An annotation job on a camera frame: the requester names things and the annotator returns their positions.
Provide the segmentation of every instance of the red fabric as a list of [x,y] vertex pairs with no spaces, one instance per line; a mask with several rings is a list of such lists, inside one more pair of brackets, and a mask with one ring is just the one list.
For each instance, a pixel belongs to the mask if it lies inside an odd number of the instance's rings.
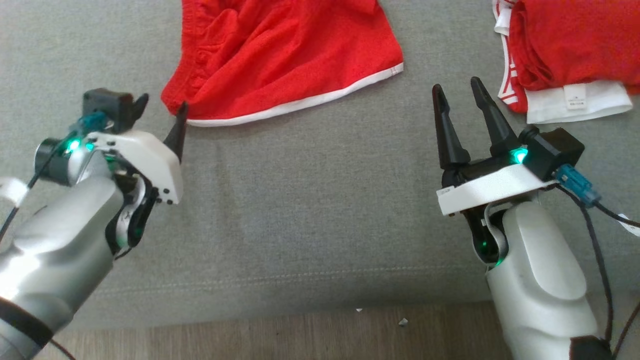
[[376,0],[183,0],[182,58],[162,93],[232,119],[340,90],[403,62]]
[[519,0],[508,41],[527,90],[601,79],[640,89],[638,0]]

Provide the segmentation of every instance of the blue cable connector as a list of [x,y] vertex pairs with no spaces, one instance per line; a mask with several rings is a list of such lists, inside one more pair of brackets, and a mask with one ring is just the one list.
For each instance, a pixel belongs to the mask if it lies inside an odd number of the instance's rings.
[[575,194],[587,208],[593,207],[593,203],[602,196],[592,189],[593,185],[578,170],[569,164],[565,164],[556,170],[556,180],[560,185]]

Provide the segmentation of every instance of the white cable tag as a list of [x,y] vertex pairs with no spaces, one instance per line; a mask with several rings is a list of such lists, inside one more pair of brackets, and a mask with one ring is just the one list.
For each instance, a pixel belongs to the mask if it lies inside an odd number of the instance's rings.
[[14,177],[0,177],[0,197],[11,200],[16,208],[29,192],[29,188],[22,181]]
[[[619,217],[621,218],[625,218],[627,220],[629,220],[629,218],[625,215],[625,214],[618,214]],[[640,238],[640,229],[633,226],[633,225],[629,225],[629,224],[625,224],[622,221],[619,221],[620,224],[622,224],[622,226],[630,233],[632,233],[633,235],[636,235],[637,237]]]
[[587,85],[571,84],[564,86],[564,99],[566,108],[569,110],[579,110],[587,108]]

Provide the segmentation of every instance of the black band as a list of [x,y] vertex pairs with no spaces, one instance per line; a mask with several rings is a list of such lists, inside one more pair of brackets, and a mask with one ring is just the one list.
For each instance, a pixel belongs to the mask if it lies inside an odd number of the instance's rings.
[[0,319],[28,336],[40,348],[53,338],[53,332],[40,319],[29,314],[20,306],[0,297]]

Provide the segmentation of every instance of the red garment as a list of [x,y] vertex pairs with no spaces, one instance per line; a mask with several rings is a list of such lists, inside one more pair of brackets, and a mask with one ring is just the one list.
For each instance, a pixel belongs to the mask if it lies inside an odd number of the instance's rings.
[[600,79],[640,89],[638,0],[519,0],[509,27],[509,50],[527,90]]
[[182,58],[162,93],[224,126],[331,101],[402,71],[376,0],[183,0]]

